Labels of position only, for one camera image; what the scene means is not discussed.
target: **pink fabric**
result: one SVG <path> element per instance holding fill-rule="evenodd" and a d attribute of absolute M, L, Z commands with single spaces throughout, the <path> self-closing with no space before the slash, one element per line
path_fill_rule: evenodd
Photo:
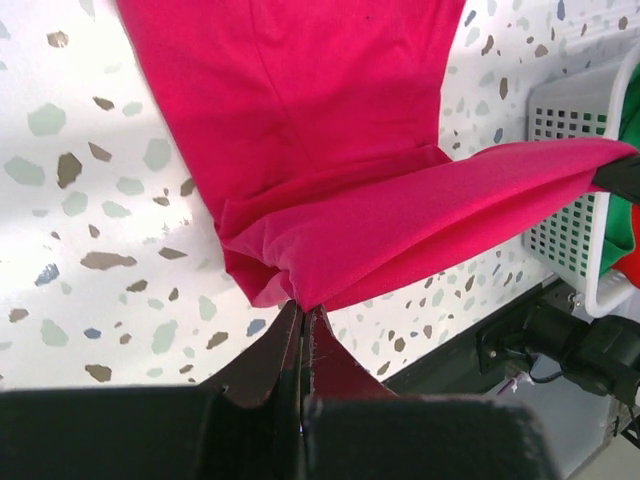
<path fill-rule="evenodd" d="M 118 0 L 255 306 L 335 309 L 537 223 L 631 154 L 514 144 L 452 163 L 440 85 L 462 0 Z"/>

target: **laundry basket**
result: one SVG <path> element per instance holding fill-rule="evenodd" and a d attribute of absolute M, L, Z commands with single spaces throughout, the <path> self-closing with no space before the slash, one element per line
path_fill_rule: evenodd
<path fill-rule="evenodd" d="M 640 63 L 640 45 L 605 65 L 537 87 L 529 99 L 528 139 L 603 136 L 617 139 L 627 85 Z M 583 195 L 523 234 L 525 248 L 585 296 L 602 317 L 634 287 L 620 272 L 600 276 L 609 194 Z"/>

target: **terrazzo wall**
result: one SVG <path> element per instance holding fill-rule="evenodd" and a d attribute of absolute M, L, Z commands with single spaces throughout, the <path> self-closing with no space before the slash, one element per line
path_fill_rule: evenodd
<path fill-rule="evenodd" d="M 627 51 L 635 0 L 469 0 L 442 148 L 524 139 L 535 85 Z M 0 386 L 201 381 L 259 338 L 110 0 L 0 4 Z M 455 188 L 455 179 L 451 179 Z M 545 278 L 518 239 L 334 312 L 383 379 Z"/>

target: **garment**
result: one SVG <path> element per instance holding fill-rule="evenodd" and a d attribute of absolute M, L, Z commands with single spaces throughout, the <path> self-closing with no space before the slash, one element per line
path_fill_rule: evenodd
<path fill-rule="evenodd" d="M 463 1 L 119 0 L 254 306 L 336 309 L 534 225 L 632 147 L 513 144 L 453 163 L 440 85 Z"/>
<path fill-rule="evenodd" d="M 640 147 L 640 68 L 636 68 L 631 75 L 625 92 L 618 137 L 625 143 Z M 611 195 L 600 275 L 607 273 L 618 260 L 635 250 L 636 238 L 631 225 L 631 202 Z"/>
<path fill-rule="evenodd" d="M 640 238 L 640 206 L 638 205 L 633 205 L 631 208 L 631 223 L 635 238 Z M 624 273 L 631 283 L 640 288 L 640 249 L 636 248 L 620 259 L 614 268 Z"/>
<path fill-rule="evenodd" d="M 600 275 L 607 273 L 618 260 L 629 255 L 635 248 L 636 241 L 631 227 L 631 202 L 612 194 L 607 210 Z"/>

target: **black plastic part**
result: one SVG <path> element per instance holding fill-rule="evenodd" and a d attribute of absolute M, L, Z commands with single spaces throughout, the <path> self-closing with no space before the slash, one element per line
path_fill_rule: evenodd
<path fill-rule="evenodd" d="M 295 322 L 278 379 L 278 401 L 273 415 L 271 465 L 278 478 L 293 478 L 298 471 L 300 439 L 300 373 L 302 367 L 302 322 Z"/>
<path fill-rule="evenodd" d="M 573 288 L 558 280 L 544 289 L 527 292 L 494 314 L 495 318 L 489 317 L 491 322 L 478 334 L 481 371 L 490 372 L 513 359 L 510 347 L 523 344 L 525 325 L 541 305 L 549 306 L 563 318 L 570 317 L 573 304 L 569 299 L 574 294 Z"/>
<path fill-rule="evenodd" d="M 587 334 L 589 324 L 546 303 L 533 307 L 525 325 L 527 349 L 561 362 L 570 349 Z"/>
<path fill-rule="evenodd" d="M 274 412 L 277 397 L 264 405 L 246 409 L 225 396 L 213 405 L 212 415 L 200 427 L 204 432 L 201 467 L 194 480 L 276 480 L 273 462 Z M 285 460 L 282 468 L 291 465 Z"/>
<path fill-rule="evenodd" d="M 595 320 L 561 363 L 565 377 L 597 395 L 635 406 L 640 386 L 640 324 L 609 315 Z"/>
<path fill-rule="evenodd" d="M 640 205 L 640 155 L 626 157 L 598 168 L 592 183 Z"/>
<path fill-rule="evenodd" d="M 481 397 L 312 399 L 304 428 L 308 480 L 560 478 L 529 411 Z"/>
<path fill-rule="evenodd" d="M 264 404 L 282 373 L 288 350 L 297 349 L 303 316 L 295 302 L 288 302 L 259 341 L 200 387 L 223 388 L 225 396 L 241 407 Z"/>
<path fill-rule="evenodd" d="M 638 423 L 638 419 L 634 415 L 633 410 L 629 410 L 629 413 L 631 414 L 631 422 L 629 422 L 627 428 L 622 431 L 621 435 L 628 440 L 631 445 L 640 450 L 640 423 Z"/>
<path fill-rule="evenodd" d="M 195 387 L 4 392 L 0 478 L 196 478 L 216 397 Z"/>

